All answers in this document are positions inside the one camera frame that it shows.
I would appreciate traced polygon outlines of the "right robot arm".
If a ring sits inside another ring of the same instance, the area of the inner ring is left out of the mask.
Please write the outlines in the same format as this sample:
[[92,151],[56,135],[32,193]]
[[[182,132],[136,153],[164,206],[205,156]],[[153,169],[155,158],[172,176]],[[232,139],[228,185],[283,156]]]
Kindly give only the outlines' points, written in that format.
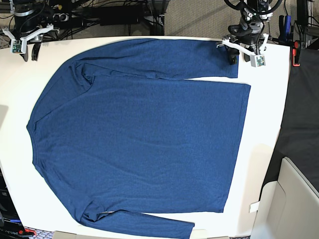
[[33,43],[31,58],[38,59],[39,50],[46,33],[54,29],[54,11],[47,1],[14,0],[12,2],[13,19],[10,50],[28,61],[28,43]]

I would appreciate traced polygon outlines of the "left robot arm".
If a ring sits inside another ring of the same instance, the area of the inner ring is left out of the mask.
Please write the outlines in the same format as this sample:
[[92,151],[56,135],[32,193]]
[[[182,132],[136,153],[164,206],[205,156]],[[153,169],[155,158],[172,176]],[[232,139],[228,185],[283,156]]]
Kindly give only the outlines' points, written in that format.
[[238,25],[231,25],[228,31],[230,42],[239,44],[249,53],[244,53],[244,60],[253,67],[265,66],[266,43],[269,34],[264,33],[266,23],[272,17],[268,0],[241,0],[235,8],[240,11],[241,18]]

